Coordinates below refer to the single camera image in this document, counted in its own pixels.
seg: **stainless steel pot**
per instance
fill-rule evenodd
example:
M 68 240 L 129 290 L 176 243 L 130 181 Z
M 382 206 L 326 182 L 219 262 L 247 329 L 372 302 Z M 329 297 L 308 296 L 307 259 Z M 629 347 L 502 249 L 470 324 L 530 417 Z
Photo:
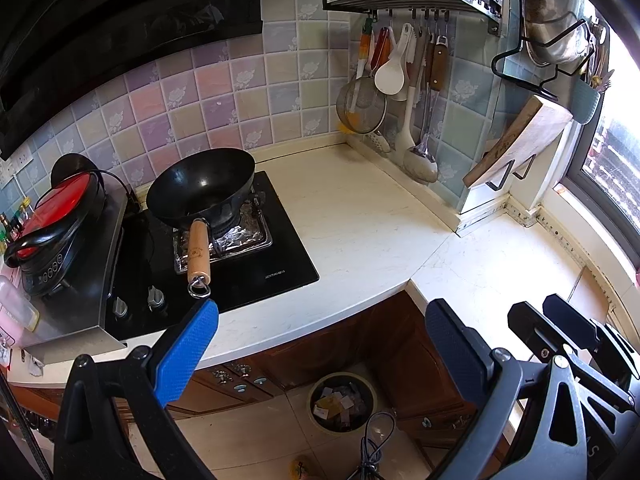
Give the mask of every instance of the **stainless steel pot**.
M 588 0 L 524 0 L 525 32 L 528 38 L 546 43 L 584 18 L 595 17 Z M 542 47 L 527 42 L 527 50 L 538 66 L 570 63 L 588 52 L 588 26 L 575 29 L 557 43 Z

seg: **window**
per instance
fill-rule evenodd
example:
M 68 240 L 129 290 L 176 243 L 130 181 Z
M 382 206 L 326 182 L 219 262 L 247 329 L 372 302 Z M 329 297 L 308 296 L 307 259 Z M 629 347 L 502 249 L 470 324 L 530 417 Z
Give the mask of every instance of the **window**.
M 562 180 L 640 267 L 640 70 L 612 30 L 612 86 L 580 134 Z

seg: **metal ring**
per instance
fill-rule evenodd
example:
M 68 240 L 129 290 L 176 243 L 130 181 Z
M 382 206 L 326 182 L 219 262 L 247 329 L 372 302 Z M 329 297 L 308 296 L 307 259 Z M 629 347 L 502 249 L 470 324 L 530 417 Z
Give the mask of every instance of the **metal ring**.
M 202 288 L 204 291 L 196 292 L 194 288 Z M 189 285 L 187 286 L 187 290 L 189 291 L 189 295 L 192 298 L 198 298 L 198 299 L 208 298 L 209 295 L 211 294 L 211 289 L 209 288 L 209 285 L 207 285 L 204 282 L 201 276 L 196 276 L 195 278 L 193 278 L 191 280 L 191 283 L 189 283 Z

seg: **black glass cooktop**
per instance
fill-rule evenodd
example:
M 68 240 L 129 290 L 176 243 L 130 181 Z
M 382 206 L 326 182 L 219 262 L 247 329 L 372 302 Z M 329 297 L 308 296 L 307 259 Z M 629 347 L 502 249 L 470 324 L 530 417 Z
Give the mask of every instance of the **black glass cooktop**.
M 264 171 L 255 174 L 254 190 L 265 193 L 262 212 L 273 243 L 211 264 L 210 297 L 221 313 L 319 279 Z M 187 292 L 186 274 L 176 274 L 174 269 L 173 229 L 145 210 L 122 223 L 121 240 L 105 330 L 124 340 L 178 323 L 196 300 Z M 149 307 L 151 286 L 164 295 L 160 308 Z M 118 318 L 114 307 L 122 311 L 123 304 L 127 313 Z

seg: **wok handle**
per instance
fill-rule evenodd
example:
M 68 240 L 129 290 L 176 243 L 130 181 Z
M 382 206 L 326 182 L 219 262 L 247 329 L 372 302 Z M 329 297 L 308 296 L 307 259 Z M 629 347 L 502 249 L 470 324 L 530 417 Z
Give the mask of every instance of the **wok handle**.
M 189 291 L 192 293 L 192 284 L 198 280 L 204 285 L 209 285 L 211 281 L 211 267 L 209 264 L 209 231 L 207 223 L 202 219 L 196 219 L 191 223 L 189 229 L 189 247 L 187 259 L 187 280 L 189 281 Z M 209 287 L 197 287 L 206 291 Z

